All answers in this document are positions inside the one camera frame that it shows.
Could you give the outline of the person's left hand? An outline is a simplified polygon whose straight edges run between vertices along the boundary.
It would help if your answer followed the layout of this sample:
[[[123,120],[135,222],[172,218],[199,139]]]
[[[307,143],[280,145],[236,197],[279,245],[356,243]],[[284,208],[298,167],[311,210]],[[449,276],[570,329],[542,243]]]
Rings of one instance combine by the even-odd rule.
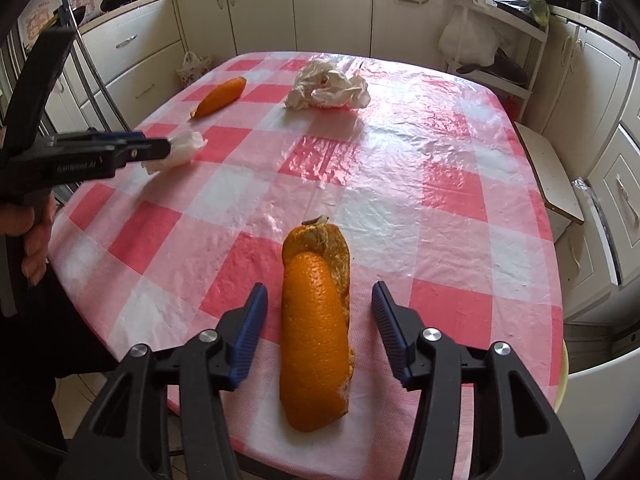
[[[24,237],[24,258],[21,269],[31,285],[37,285],[47,270],[48,245],[55,211],[55,200],[52,194],[47,196],[40,219],[36,218],[32,208],[1,205],[1,234]]]

